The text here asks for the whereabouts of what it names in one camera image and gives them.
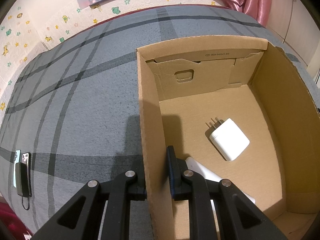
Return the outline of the brown cardboard box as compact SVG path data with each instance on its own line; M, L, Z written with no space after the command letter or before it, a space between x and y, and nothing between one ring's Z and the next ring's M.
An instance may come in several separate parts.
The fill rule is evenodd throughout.
M137 49L155 239L319 239L319 88L263 38Z

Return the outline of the white power bank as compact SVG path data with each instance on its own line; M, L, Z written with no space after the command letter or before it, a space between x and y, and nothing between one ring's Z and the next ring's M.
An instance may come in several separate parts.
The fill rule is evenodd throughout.
M220 176L218 176L217 174L215 174L214 172L212 172L211 170L203 166L201 163L199 163L192 157L188 157L185 160L185 162L189 170L199 173L206 180L211 180L214 182L220 182L222 180ZM244 194L246 195L246 197L248 197L251 200L251 202L255 204L255 199L253 197L251 197L249 194L246 194L245 192ZM213 200L211 200L211 205L212 205L213 214L216 216L216 210L215 210L215 205Z

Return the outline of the white square charger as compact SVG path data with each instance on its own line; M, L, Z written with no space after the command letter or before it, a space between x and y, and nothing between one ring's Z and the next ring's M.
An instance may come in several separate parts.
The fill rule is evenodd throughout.
M234 161L250 143L248 137L231 118L211 119L208 139L226 161Z

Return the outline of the grey plaid bed cover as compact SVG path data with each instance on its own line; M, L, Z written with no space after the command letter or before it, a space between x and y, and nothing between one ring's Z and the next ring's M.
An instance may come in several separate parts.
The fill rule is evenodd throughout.
M1 193L33 235L90 180L144 171L137 49L193 36L263 38L292 51L253 18L205 5L119 16L33 59L17 78L1 126ZM13 187L15 151L31 154L30 209ZM155 239L148 194L130 205L129 239Z

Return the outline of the black power bank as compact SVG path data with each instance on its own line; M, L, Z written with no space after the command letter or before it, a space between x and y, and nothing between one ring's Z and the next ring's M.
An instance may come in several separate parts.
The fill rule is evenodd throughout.
M19 162L17 164L17 194L21 197L23 208L28 211L30 209L30 197L32 196L30 181L27 174L27 166Z

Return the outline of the silver phone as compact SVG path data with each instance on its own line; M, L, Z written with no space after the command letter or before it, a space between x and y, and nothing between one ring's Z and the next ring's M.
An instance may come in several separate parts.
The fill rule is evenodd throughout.
M24 163L27 166L27 174L28 174L28 178L30 178L31 154L29 152L23 153L21 162Z

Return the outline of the light blue phone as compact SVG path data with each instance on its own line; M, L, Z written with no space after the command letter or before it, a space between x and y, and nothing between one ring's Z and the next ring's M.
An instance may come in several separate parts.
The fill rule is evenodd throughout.
M21 150L15 151L14 169L13 169L13 187L17 187L17 164L20 162Z

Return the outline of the red bed sheet edge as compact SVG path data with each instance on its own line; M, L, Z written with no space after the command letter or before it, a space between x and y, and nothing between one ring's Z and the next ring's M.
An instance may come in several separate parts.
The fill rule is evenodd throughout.
M1 223L14 239L31 239L33 234L16 216L6 200L1 196Z

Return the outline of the beige wardrobe cabinet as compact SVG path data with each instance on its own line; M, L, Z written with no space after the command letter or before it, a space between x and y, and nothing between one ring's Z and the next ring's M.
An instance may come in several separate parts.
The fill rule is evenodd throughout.
M294 51L316 81L319 75L319 28L303 3L300 0L272 0L266 26Z

